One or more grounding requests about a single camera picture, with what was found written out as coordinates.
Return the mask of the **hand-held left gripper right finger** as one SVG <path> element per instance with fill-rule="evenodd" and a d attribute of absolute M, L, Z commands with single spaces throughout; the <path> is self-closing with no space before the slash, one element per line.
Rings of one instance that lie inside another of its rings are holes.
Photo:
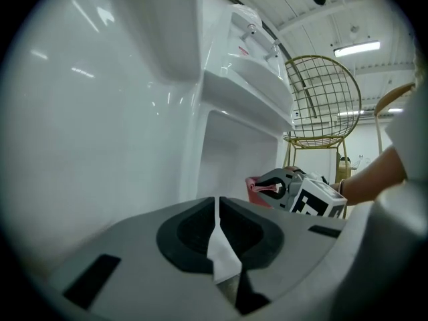
<path fill-rule="evenodd" d="M 235 308 L 251 314 L 297 286 L 332 248 L 341 219 L 220 197 L 221 228 L 242 263 Z"/>

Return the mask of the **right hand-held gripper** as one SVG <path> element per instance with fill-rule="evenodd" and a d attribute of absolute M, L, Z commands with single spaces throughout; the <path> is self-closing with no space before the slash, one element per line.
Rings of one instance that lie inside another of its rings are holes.
<path fill-rule="evenodd" d="M 299 168 L 276 168 L 262 175 L 257 185 L 288 185 L 295 175 L 303 174 Z M 339 218 L 347 199 L 323 181 L 304 177 L 296 194 L 263 193 L 263 200 L 272 208 L 289 210 L 290 213 Z"/>

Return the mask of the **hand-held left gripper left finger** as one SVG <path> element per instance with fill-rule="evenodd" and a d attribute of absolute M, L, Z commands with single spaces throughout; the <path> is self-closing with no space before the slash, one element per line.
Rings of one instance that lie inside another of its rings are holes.
<path fill-rule="evenodd" d="M 49 277 L 72 320 L 232 320 L 207 258 L 212 197 L 124 219 Z"/>

